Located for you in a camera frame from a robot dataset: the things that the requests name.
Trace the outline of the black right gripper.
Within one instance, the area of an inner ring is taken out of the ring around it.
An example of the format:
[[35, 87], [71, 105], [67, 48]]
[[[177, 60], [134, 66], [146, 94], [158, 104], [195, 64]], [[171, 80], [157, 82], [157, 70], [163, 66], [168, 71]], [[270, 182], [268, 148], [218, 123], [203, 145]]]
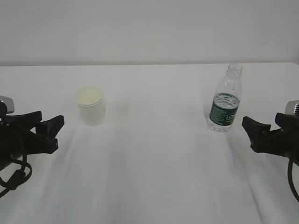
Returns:
[[277, 113], [275, 123], [282, 129], [270, 131], [270, 124], [257, 122], [248, 116], [242, 119], [242, 127], [254, 152], [290, 158], [299, 150], [299, 118]]

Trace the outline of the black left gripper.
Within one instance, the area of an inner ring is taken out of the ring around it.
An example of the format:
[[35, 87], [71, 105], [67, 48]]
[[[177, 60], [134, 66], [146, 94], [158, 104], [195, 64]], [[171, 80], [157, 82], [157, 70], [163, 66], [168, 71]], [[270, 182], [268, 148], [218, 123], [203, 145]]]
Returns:
[[[58, 150], [56, 136], [64, 126], [64, 116], [41, 120], [41, 111], [3, 117], [0, 125], [0, 159], [9, 161], [23, 154], [52, 154]], [[36, 132], [28, 127], [35, 127]]]

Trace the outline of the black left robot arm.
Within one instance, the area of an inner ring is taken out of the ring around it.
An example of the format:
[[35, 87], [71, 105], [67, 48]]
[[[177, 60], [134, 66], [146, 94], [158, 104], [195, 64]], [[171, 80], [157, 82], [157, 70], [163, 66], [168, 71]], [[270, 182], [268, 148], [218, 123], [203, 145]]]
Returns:
[[58, 150], [58, 132], [64, 126], [64, 117], [58, 115], [42, 121], [42, 112], [7, 115], [0, 122], [0, 169], [20, 158], [25, 152], [52, 154]]

